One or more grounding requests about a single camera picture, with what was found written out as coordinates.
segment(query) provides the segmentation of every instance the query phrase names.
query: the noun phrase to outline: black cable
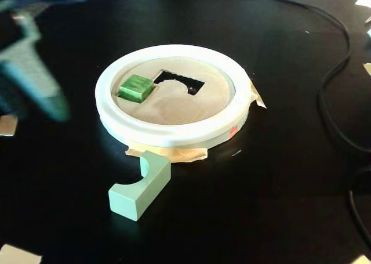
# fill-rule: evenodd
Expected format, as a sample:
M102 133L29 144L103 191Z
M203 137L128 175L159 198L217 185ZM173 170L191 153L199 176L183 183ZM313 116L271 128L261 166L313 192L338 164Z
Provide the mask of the black cable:
M330 69L325 74L325 76L323 77L322 83L321 83L321 85L319 87L319 90L318 90L318 93L317 93L318 109L319 109L319 113L320 113L321 117L323 118L324 126L327 128L327 130L335 131L335 133L346 144L348 144L350 147L352 147L356 151L359 151L361 153L370 154L371 153L371 148L370 147L365 147L365 146L362 146L360 144L355 143L353 140L351 140L339 128L339 126L335 123L334 119L331 117L328 106L326 104L326 100L325 100L326 86L336 76L336 74L340 73L344 69L344 67L348 64L350 56L351 56L351 40L350 40L350 34L348 32L347 27L336 16L331 15L329 12L327 12L327 11L325 11L325 10L319 8L319 7L312 6L312 5L309 5L309 4L306 4L306 3L302 3L302 2L293 1L293 0L277 0L277 1L281 1L281 2L284 2L284 3L289 3L289 4L292 4L292 5L296 5L296 6L302 7L304 9L310 10L310 11L320 15L322 18L324 18L327 21L334 24L344 35L345 42L346 42L345 56L332 69ZM354 222L355 222L361 236L365 240L366 245L371 250L371 235L370 235L368 229L366 228L366 226L363 224L363 221L362 221L361 217L359 216L359 213L357 211L357 207L356 207L355 202L354 202L354 195L353 195L353 187L354 187L355 180L357 179L357 177L359 177L359 176L361 176L365 173L368 173L368 172L371 172L371 165L368 166L368 167L365 167L365 168L361 168L361 169L357 170L356 172L354 172L352 174L352 177L349 181L349 185L348 185L348 188L347 188L347 201L348 201L348 204L350 206L350 212L351 212L351 215L354 219Z
M366 245L368 246L369 250L371 250L371 235L368 229L366 228L366 226L364 225L361 217L359 216L357 207L354 202L354 195L353 195L353 187L356 182L356 179L368 172L371 172L371 165L367 167L363 167L351 175L349 179L348 189L347 189L347 202L348 202L348 206L349 206L352 218L354 220L354 223L358 231L360 232L363 240L365 241Z
M327 21L331 22L334 24L344 35L345 41L346 41L346 53L345 56L331 69L329 70L325 76L323 77L321 86L318 90L317 93L317 102L319 105L319 112L321 117L324 120L324 124L328 130L333 130L339 137L346 142L349 146L351 146L353 149L356 151L360 151L362 153L371 153L371 148L370 147L364 147L362 145L359 145L355 143L353 140L351 140L340 128L339 126L335 123L334 119L330 115L326 100L325 100L325 88L327 84L334 78L336 74L338 74L340 71L343 70L343 68L347 65L350 56L351 56L351 40L350 40L350 35L348 32L347 27L345 24L336 16L331 15L329 12L316 7L312 6L306 3L294 1L294 0L277 0L285 3L289 3L292 5L296 5L299 7L302 7L304 9L310 10L318 15L320 15L322 18L326 19Z

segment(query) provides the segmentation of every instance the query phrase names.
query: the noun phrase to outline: green cube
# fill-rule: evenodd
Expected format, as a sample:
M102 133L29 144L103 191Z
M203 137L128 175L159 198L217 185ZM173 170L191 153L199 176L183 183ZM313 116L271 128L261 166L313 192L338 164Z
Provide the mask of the green cube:
M133 74L120 86L118 95L125 100L142 103L154 88L152 80Z

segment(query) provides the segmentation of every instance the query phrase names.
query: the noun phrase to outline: mint green block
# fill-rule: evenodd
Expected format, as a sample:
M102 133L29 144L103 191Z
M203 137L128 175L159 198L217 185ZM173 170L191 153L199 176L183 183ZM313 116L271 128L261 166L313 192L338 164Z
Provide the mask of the mint green block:
M154 88L152 80L133 74L120 86L119 96L132 102L142 103Z
M137 221L170 181L170 161L145 151L140 156L143 179L131 185L114 184L108 191L112 212Z

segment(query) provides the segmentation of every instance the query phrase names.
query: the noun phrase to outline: black tabletop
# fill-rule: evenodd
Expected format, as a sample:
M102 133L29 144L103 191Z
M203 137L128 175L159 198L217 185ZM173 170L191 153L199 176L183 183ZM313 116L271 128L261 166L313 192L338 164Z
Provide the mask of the black tabletop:
M326 92L331 114L371 143L371 61L356 0L298 0L350 29L353 55ZM273 0L89 0L38 18L37 50L71 106L65 124L32 111L0 139L0 245L42 263L351 263L368 254L344 202L347 172L363 164L324 130L315 95L345 52L316 14ZM161 44L211 48L236 60L268 109L253 104L242 130L172 179L138 222L110 211L108 189L140 180L139 159L102 127L94 100L115 59ZM371 227L370 180L358 197Z

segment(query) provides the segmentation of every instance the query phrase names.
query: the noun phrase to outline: block with curved cutout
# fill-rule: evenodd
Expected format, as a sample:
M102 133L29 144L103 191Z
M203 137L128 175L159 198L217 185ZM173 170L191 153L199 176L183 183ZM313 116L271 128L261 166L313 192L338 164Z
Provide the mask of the block with curved cutout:
M140 156L143 179L130 185L114 184L108 191L112 212L137 221L170 181L168 158L145 151Z

